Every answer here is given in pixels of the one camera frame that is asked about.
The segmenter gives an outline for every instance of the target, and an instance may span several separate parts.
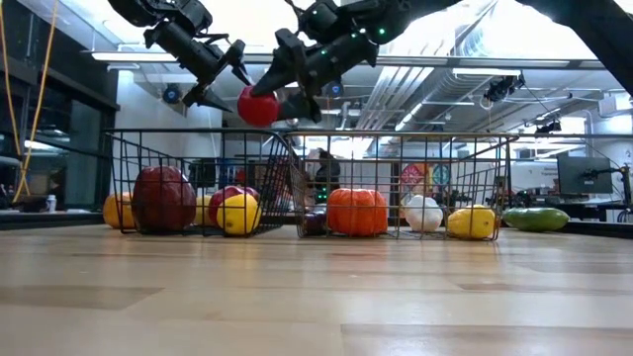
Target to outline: red ball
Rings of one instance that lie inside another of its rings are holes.
[[[268,128],[277,121],[279,103],[275,94],[252,97],[252,86],[242,90],[237,100],[237,113],[249,124],[258,128]]]

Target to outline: yellow cable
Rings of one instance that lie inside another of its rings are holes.
[[[33,118],[33,128],[31,129],[31,142],[36,139],[36,132],[38,129],[38,121],[40,120],[40,111],[42,110],[42,101],[44,99],[44,90],[46,88],[46,77],[48,75],[48,63],[50,62],[50,51],[52,49],[52,38],[55,33],[55,24],[57,20],[57,5],[59,0],[54,0],[54,4],[52,6],[52,15],[50,20],[50,32],[48,33],[48,43],[46,44],[46,56],[44,59],[44,70],[42,72],[42,83],[40,83],[40,96],[38,97],[38,105],[36,106],[36,115]],[[25,185],[27,185],[27,171],[29,170],[29,163],[31,163],[31,153],[33,150],[33,145],[29,145],[29,151],[27,152],[27,158],[24,162],[24,169],[22,170],[22,177],[20,178],[20,185],[16,190],[16,195],[13,198],[13,203],[18,201],[20,194],[22,193],[22,189]]]
[[[11,126],[13,127],[13,141],[16,144],[16,153],[22,156],[22,148],[20,146],[20,138],[18,136],[18,125],[16,121],[16,112],[13,107],[13,97],[11,96],[11,76],[9,75],[9,54],[7,51],[7,38],[4,26],[4,10],[2,0],[0,0],[0,37],[2,40],[2,59],[4,61],[4,82],[7,90],[7,102],[9,103],[9,115],[11,117]],[[20,172],[24,170],[22,161],[20,162]],[[27,195],[31,195],[29,186],[27,185]]]

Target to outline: orange pumpkin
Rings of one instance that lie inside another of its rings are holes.
[[[327,225],[350,236],[387,232],[387,201],[368,189],[336,189],[327,198]]]

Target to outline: bottle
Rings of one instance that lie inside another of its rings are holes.
[[[57,206],[57,198],[55,197],[55,195],[49,195],[48,199],[46,199],[46,202],[48,203],[48,212],[54,213]]]

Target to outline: yellow lemon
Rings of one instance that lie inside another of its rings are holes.
[[[459,238],[487,238],[495,232],[495,223],[495,212],[476,205],[448,217],[448,232]]]
[[[259,218],[257,201],[250,194],[227,198],[218,207],[218,225],[227,234],[249,234],[259,225]]]
[[[209,202],[211,196],[202,196],[196,198],[196,218],[194,224],[198,226],[213,226],[211,218],[209,218]]]
[[[103,220],[111,228],[135,228],[132,215],[132,194],[110,195],[103,205]]]

